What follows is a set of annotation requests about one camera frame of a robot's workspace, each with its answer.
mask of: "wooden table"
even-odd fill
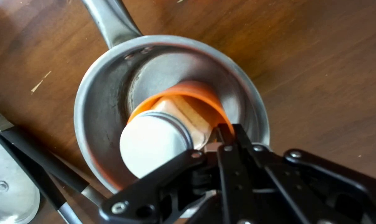
[[[298,147],[376,177],[376,0],[124,2],[142,33],[189,37],[236,61],[263,97],[278,154]],[[110,196],[73,127],[79,83],[106,50],[80,0],[0,0],[0,112]],[[98,222],[61,189],[83,223]],[[33,223],[48,221],[62,223],[44,203]]]

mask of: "saucepan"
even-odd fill
[[[211,86],[231,123],[242,124],[252,142],[269,144],[263,101],[246,73],[229,57],[185,37],[143,36],[118,0],[82,1],[109,50],[81,81],[74,125],[85,161],[112,193],[134,180],[119,150],[131,112],[148,97],[182,81]]]

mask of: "black metal tool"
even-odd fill
[[[187,150],[106,200],[102,223],[173,223],[208,190],[187,223],[376,224],[376,179],[299,149],[278,156],[235,140],[223,125],[215,152]]]
[[[67,223],[81,223],[50,179],[49,172],[99,206],[105,197],[84,178],[46,150],[38,140],[0,114],[0,144],[38,187]]]

